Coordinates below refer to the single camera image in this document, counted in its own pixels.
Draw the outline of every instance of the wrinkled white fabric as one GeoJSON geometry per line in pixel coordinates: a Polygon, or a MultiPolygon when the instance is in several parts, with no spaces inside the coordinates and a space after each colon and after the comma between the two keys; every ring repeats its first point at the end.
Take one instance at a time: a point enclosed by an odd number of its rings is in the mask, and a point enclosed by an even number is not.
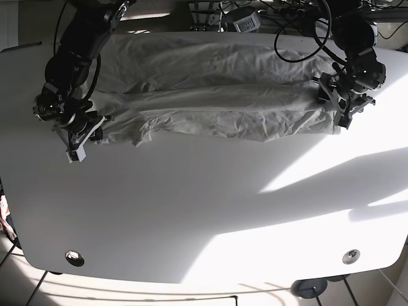
{"type": "MultiPolygon", "coordinates": [[[[282,51],[284,57],[303,57],[282,51]]],[[[317,103],[332,60],[291,64],[268,47],[204,43],[158,34],[117,35],[104,47],[91,100],[115,120],[102,143],[150,140],[153,131],[265,142],[295,133],[339,133],[331,105],[317,103]]],[[[87,92],[94,67],[78,95],[87,92]]]]}

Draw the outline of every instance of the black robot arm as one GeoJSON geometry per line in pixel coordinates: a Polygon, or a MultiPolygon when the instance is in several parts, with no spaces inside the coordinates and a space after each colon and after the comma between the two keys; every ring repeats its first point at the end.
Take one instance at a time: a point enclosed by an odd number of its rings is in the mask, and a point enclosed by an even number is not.
{"type": "Polygon", "coordinates": [[[63,140],[71,162],[85,158],[83,144],[89,138],[101,139],[101,125],[109,120],[97,112],[88,112],[92,107],[89,98],[101,66],[99,53],[134,2],[72,1],[77,8],[76,14],[62,36],[61,46],[45,69],[46,84],[36,98],[34,113],[40,120],[54,121],[54,129],[61,138],[61,129],[68,131],[68,139],[63,140]],[[97,59],[97,70],[89,93],[82,99],[73,98],[74,90],[87,80],[94,59],[97,59]]]}

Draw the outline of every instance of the floor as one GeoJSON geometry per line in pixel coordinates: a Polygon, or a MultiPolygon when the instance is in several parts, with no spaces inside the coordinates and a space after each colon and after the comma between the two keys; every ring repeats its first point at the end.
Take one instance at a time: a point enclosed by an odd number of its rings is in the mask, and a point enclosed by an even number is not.
{"type": "MultiPolygon", "coordinates": [[[[0,260],[12,246],[0,232],[0,260]]],[[[384,269],[396,282],[408,255],[405,248],[400,259],[384,269]]],[[[0,270],[0,305],[25,305],[44,271],[32,267],[21,250],[13,254],[0,270]]],[[[386,306],[391,288],[378,271],[350,275],[348,278],[360,306],[386,306]]],[[[288,290],[280,290],[273,284],[236,284],[225,286],[193,287],[185,284],[154,284],[122,280],[97,279],[76,275],[48,273],[30,306],[232,306],[231,295],[237,295],[239,306],[316,306],[315,300],[294,297],[288,290]],[[262,293],[257,291],[278,289],[262,293]],[[243,294],[243,291],[254,293],[243,294]],[[199,300],[203,298],[221,298],[199,300]]],[[[322,305],[353,306],[346,287],[341,282],[329,282],[321,295],[322,305]]]]}

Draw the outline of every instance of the white table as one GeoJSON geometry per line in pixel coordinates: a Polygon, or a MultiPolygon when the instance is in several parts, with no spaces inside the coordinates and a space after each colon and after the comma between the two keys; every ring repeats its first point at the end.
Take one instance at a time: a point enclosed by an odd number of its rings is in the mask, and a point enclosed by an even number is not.
{"type": "MultiPolygon", "coordinates": [[[[169,35],[273,43],[267,34],[169,35]]],[[[296,36],[280,45],[316,47],[296,36]]],[[[160,133],[138,148],[87,144],[75,164],[31,111],[52,48],[0,54],[0,175],[27,260],[78,275],[212,284],[290,284],[393,264],[408,233],[408,57],[377,54],[388,70],[377,106],[340,136],[257,143],[160,133]],[[352,249],[359,260],[343,264],[352,249]],[[85,265],[71,266],[68,250],[85,265]]]]}

